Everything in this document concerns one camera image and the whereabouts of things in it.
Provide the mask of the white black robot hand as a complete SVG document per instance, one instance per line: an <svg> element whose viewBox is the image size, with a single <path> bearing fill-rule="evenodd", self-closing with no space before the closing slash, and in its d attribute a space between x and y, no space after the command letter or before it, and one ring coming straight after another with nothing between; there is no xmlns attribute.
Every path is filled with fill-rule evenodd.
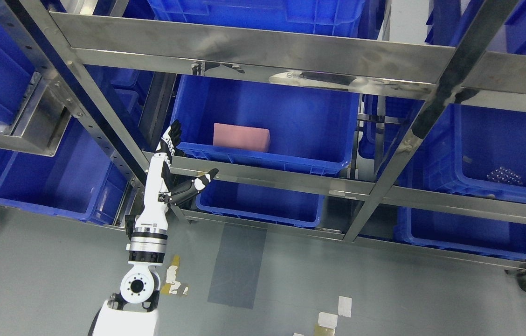
<svg viewBox="0 0 526 336"><path fill-rule="evenodd" d="M182 134L181 123L174 121L162 134L156 151L150 159L146 175L143 211L135 219L129 234L136 232L164 232L168 229L167 213L171 205L179 205L202 193L214 180L219 170L214 168L207 174L191 178L174 187L171 166Z"/></svg>

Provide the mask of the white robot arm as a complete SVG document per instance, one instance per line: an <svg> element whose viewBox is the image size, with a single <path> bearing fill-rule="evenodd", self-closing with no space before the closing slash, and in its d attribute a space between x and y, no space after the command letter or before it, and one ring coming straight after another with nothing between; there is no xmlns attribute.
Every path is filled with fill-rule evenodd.
<svg viewBox="0 0 526 336"><path fill-rule="evenodd" d="M161 277L156 266L165 257L165 230L135 229L126 246L131 269L122 277L119 291L97 311L89 336L154 336L157 331Z"/></svg>

